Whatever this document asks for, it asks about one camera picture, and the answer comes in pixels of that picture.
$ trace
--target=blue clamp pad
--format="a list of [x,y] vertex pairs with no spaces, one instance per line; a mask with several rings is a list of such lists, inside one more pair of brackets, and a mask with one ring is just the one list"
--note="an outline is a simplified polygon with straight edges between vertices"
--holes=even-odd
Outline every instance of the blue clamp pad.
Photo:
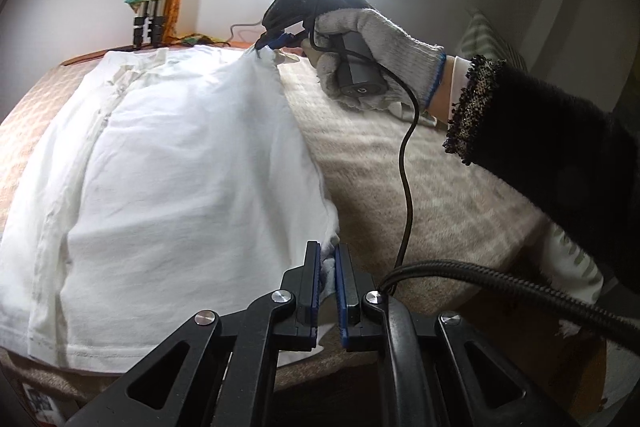
[[279,50],[280,48],[286,48],[295,39],[296,36],[293,33],[282,33],[279,37],[273,39],[273,41],[268,42],[267,46],[272,50]]

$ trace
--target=power cord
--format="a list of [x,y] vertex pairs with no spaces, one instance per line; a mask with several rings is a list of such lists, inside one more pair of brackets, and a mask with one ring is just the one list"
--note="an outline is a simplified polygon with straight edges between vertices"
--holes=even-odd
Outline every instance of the power cord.
[[391,270],[380,281],[381,293],[390,293],[399,282],[418,277],[445,277],[480,286],[497,293],[520,298],[539,309],[557,314],[579,326],[611,339],[640,355],[640,330],[630,322],[598,306],[578,301],[569,295],[486,266],[450,259],[420,261]]
[[244,23],[238,23],[238,24],[232,24],[231,26],[229,26],[229,38],[225,41],[226,44],[230,44],[231,41],[234,38],[234,28],[238,28],[240,26],[246,26],[247,28],[250,28],[251,26],[262,26],[262,19],[260,19],[258,22],[254,22],[254,23],[248,23],[248,24],[244,24]]
[[[398,249],[398,255],[396,256],[396,263],[394,267],[397,268],[402,265],[404,262],[404,256],[406,254],[406,248],[409,245],[409,238],[411,238],[411,228],[414,223],[414,202],[411,197],[411,187],[409,186],[409,181],[406,177],[406,171],[404,169],[404,152],[406,150],[406,145],[411,138],[411,135],[414,133],[415,128],[418,125],[418,119],[420,118],[420,105],[418,104],[418,99],[415,98],[414,92],[407,86],[393,71],[385,68],[382,64],[378,63],[375,60],[371,60],[369,57],[365,55],[360,55],[359,53],[352,52],[350,50],[336,50],[334,48],[325,48],[322,46],[318,46],[315,41],[315,32],[316,32],[316,17],[318,16],[318,5],[320,0],[316,0],[316,4],[314,7],[314,15],[311,21],[311,27],[309,28],[309,43],[311,47],[318,52],[322,53],[335,53],[340,55],[340,57],[346,59],[347,57],[356,57],[360,60],[372,64],[377,67],[381,73],[385,73],[387,76],[391,77],[391,79],[398,84],[398,86],[402,87],[404,91],[409,96],[411,103],[414,106],[414,119],[412,120],[409,129],[402,138],[402,143],[400,144],[400,150],[398,153],[398,169],[400,171],[400,179],[402,180],[402,188],[404,189],[404,199],[406,202],[406,221],[404,224],[404,233],[402,234],[402,241],[400,242],[400,248]],[[388,291],[390,295],[393,295],[396,291],[395,285],[391,287]]]

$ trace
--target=hand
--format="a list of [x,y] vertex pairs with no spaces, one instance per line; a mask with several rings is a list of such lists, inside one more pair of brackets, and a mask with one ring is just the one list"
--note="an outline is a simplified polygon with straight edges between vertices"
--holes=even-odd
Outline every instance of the hand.
[[[414,92],[422,111],[434,94],[446,55],[441,46],[424,44],[409,36],[402,28],[393,24],[372,9],[343,9],[325,13],[316,19],[316,44],[327,46],[328,39],[322,35],[359,32],[373,57],[384,67],[393,71]],[[305,39],[302,47],[318,71],[322,90],[330,98],[360,109],[385,109],[392,102],[402,102],[413,107],[407,93],[386,75],[389,86],[385,94],[352,98],[338,89],[335,71],[340,55],[319,53]]]

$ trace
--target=beige fuzzy blanket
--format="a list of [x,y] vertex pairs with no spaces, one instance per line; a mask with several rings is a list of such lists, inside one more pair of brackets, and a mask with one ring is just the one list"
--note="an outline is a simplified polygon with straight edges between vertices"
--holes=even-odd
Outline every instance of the beige fuzzy blanket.
[[[64,87],[65,95],[68,93],[66,98],[58,97],[59,109],[95,64],[52,70],[26,97],[28,104],[21,103],[18,111],[34,114],[39,112],[34,107],[47,105],[50,120],[57,112],[48,107],[53,90]],[[305,58],[279,67],[290,107],[338,209],[340,240],[350,245],[359,268],[379,279],[392,268],[404,229],[398,148],[408,124],[386,112],[349,110],[327,99]],[[2,129],[6,123],[12,134],[20,133],[21,125],[33,128],[33,122],[20,123],[10,115],[8,122],[0,126],[0,138],[7,131]],[[14,147],[20,147],[6,133],[4,137],[5,144],[12,142]],[[445,258],[505,268],[545,217],[487,171],[466,167],[457,157],[445,154],[443,141],[442,130],[420,126],[406,150],[406,171],[414,200],[414,229],[406,262]],[[12,152],[3,150],[2,154],[11,156]],[[0,179],[2,174],[0,157]],[[414,311],[433,313],[454,308],[468,290],[449,280],[413,280],[401,283],[396,296]],[[343,352],[335,328],[321,345],[325,348],[322,353],[280,368],[276,386],[287,387],[370,360],[369,355]],[[43,391],[80,401],[91,399],[113,381],[113,377],[81,376],[44,367],[2,350],[0,363],[12,375]]]

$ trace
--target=bed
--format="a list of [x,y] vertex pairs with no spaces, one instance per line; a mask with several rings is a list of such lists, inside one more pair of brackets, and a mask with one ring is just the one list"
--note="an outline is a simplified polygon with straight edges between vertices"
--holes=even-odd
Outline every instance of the bed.
[[[66,62],[46,73],[0,125],[0,233],[20,174],[49,121],[73,94],[99,57]],[[404,196],[398,146],[406,124],[384,112],[343,108],[322,93],[306,58],[279,66],[287,101],[320,166],[340,219],[340,239],[355,262],[380,278],[393,264],[404,227]],[[442,148],[444,129],[420,126],[406,153],[414,198],[414,231],[406,261],[448,258],[506,269],[532,243],[547,220],[484,169],[466,167]],[[397,295],[414,311],[457,308],[472,289],[449,280],[414,280]],[[333,327],[323,351],[279,368],[279,389],[370,362],[365,353],[339,349]],[[0,363],[20,381],[51,396],[85,403],[113,375],[80,375],[0,351]]]

